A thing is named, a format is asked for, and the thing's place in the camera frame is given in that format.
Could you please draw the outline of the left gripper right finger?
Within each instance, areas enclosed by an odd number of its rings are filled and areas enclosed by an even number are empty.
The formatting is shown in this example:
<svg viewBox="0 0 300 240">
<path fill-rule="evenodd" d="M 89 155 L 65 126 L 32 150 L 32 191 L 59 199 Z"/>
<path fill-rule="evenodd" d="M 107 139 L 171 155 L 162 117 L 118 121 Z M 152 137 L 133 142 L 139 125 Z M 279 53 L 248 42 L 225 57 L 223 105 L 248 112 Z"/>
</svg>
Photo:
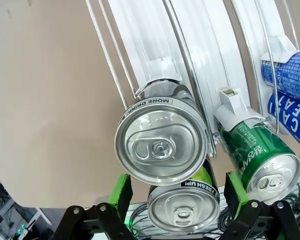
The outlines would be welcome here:
<svg viewBox="0 0 300 240">
<path fill-rule="evenodd" d="M 299 226 L 289 202 L 268 205 L 249 199 L 237 172 L 226 174 L 224 197 L 233 222 L 222 240 L 246 240 L 251 232 L 261 232 L 267 240 L 298 240 Z"/>
</svg>

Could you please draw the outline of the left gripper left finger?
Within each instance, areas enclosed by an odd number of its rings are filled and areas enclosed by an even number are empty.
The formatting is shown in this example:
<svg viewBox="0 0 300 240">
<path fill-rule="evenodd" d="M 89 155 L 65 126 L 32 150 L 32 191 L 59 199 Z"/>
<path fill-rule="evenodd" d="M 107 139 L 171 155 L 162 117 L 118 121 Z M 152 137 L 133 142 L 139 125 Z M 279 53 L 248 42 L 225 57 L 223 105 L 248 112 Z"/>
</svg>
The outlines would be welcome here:
<svg viewBox="0 0 300 240">
<path fill-rule="evenodd" d="M 133 234 L 125 218 L 133 197 L 131 176 L 121 174 L 106 202 L 85 209 L 68 207 L 52 237 L 53 240 L 91 240 L 104 234 L 107 240 L 131 240 Z"/>
</svg>

